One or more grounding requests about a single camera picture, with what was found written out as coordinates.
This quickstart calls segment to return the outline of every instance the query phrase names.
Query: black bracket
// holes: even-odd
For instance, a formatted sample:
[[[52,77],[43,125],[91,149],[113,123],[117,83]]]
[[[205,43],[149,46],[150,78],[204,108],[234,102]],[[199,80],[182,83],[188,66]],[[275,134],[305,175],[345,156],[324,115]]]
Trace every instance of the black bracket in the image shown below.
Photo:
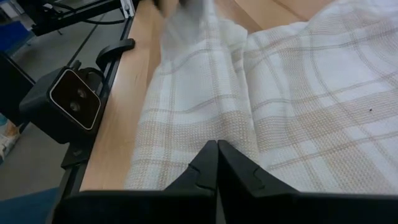
[[[99,52],[95,63],[102,71],[105,71],[108,62],[119,57],[123,52],[133,49],[135,46],[136,42],[132,38],[120,40],[117,44],[112,44],[102,49]]]
[[[209,141],[186,171],[165,190],[81,192],[58,204],[52,223],[159,223],[163,220],[212,224],[216,218],[217,161],[217,142]]]

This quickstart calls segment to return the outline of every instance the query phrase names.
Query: kitchen towel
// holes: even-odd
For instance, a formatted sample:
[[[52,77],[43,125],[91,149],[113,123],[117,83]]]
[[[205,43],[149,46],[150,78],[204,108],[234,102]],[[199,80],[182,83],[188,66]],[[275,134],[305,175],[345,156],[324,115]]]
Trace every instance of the kitchen towel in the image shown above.
[[[225,139],[299,191],[398,194],[397,31],[393,0],[250,35],[192,0],[166,23],[125,188],[164,189]]]

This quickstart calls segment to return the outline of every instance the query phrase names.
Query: wooden table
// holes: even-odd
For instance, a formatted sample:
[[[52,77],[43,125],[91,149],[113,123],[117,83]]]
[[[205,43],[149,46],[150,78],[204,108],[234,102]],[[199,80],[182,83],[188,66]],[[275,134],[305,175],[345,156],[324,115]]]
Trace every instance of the wooden table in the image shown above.
[[[177,0],[165,0],[169,16]],[[307,21],[332,0],[215,0],[221,15],[249,33]],[[123,189],[130,168],[137,122],[152,74],[160,62],[159,37],[164,18],[151,0],[139,3],[125,52],[106,105],[101,127],[80,190]]]

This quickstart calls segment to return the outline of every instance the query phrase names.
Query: gray floor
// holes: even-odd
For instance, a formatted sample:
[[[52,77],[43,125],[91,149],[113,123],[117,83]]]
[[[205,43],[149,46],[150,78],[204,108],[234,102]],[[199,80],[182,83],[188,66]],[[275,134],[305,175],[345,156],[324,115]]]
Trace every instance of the gray floor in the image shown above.
[[[63,3],[76,7],[84,1]],[[108,12],[102,21],[123,19],[119,10]],[[12,57],[34,80],[64,66],[90,32],[93,24],[77,23],[57,32],[34,37]],[[99,51],[119,40],[124,24],[98,26],[76,59],[82,67],[96,67]],[[63,175],[60,168],[68,144],[58,144],[33,124],[22,133],[15,148],[0,165],[0,200],[57,187]]]

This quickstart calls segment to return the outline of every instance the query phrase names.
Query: camera lens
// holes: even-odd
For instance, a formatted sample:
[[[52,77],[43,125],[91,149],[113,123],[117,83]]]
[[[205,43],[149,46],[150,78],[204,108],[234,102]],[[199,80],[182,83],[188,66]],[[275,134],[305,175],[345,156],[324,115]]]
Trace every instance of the camera lens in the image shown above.
[[[70,103],[70,109],[72,109],[74,112],[78,112],[80,111],[80,105],[73,101]]]
[[[84,90],[82,90],[82,89],[77,89],[77,94],[79,94],[79,96],[82,97],[82,98],[86,98],[87,97],[86,92]]]

